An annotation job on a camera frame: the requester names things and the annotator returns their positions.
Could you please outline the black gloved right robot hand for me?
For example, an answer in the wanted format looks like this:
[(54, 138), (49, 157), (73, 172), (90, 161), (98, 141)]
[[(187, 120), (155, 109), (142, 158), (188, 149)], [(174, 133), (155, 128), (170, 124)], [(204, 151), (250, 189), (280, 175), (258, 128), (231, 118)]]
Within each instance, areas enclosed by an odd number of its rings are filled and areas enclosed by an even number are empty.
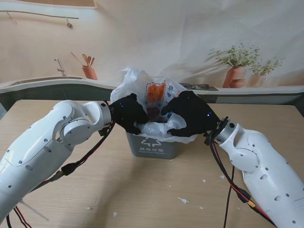
[(183, 91), (161, 110), (161, 115), (169, 112), (181, 116), (186, 127), (170, 129), (167, 133), (178, 137), (191, 137), (215, 129), (220, 122), (211, 107), (193, 91)]

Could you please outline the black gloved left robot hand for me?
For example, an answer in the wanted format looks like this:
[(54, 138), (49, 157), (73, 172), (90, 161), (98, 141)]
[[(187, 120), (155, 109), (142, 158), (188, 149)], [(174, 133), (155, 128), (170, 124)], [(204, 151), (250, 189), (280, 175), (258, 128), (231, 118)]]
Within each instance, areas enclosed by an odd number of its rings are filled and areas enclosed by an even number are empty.
[(149, 121), (147, 113), (137, 102), (137, 95), (131, 93), (110, 104), (114, 121), (123, 127), (127, 133), (139, 135), (141, 130), (134, 124), (146, 124)]

